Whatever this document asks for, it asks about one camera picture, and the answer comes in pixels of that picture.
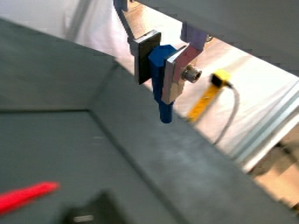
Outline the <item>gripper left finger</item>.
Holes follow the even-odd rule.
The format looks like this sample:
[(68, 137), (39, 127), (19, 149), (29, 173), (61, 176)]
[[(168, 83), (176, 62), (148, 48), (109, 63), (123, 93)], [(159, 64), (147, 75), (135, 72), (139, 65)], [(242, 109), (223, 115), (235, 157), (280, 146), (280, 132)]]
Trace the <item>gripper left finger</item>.
[(113, 0), (116, 14), (125, 29), (129, 52), (135, 57), (135, 81), (143, 84), (151, 79), (148, 55), (160, 45), (161, 33), (147, 17), (147, 7), (136, 0)]

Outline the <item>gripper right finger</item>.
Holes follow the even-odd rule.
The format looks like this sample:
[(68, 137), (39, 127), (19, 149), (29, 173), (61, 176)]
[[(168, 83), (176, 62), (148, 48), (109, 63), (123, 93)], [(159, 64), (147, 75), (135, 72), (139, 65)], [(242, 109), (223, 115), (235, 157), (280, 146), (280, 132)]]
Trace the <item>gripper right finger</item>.
[(183, 22), (180, 39), (187, 46), (183, 46), (165, 60), (161, 94), (165, 104), (171, 104), (183, 93), (184, 82), (196, 82), (201, 75), (192, 61), (203, 51), (207, 32)]

